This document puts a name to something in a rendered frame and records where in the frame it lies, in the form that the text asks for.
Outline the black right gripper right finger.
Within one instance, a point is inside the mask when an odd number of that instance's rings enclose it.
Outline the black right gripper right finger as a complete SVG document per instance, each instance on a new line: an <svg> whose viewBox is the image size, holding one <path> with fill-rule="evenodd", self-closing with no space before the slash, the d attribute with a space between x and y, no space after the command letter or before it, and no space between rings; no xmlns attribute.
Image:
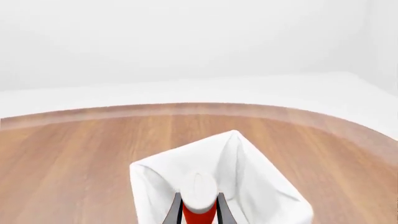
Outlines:
<svg viewBox="0 0 398 224"><path fill-rule="evenodd" d="M222 192L217 196L216 212L218 224L237 224Z"/></svg>

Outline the white basket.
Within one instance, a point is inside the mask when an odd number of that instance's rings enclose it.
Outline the white basket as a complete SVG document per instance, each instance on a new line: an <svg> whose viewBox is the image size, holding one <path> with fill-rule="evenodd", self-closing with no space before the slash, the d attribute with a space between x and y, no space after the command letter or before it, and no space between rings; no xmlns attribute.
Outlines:
<svg viewBox="0 0 398 224"><path fill-rule="evenodd" d="M240 132L231 130L160 152L130 165L138 224L162 224L182 180L212 175L237 224L312 224L299 191Z"/></svg>

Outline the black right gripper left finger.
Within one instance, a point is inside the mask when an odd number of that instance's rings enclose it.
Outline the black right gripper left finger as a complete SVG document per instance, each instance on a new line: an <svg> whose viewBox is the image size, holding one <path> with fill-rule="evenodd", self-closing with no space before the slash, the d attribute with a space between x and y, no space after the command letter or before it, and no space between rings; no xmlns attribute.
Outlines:
<svg viewBox="0 0 398 224"><path fill-rule="evenodd" d="M181 224L182 215L183 215L183 201L180 193L177 192L170 206L169 212L164 218L162 224Z"/></svg>

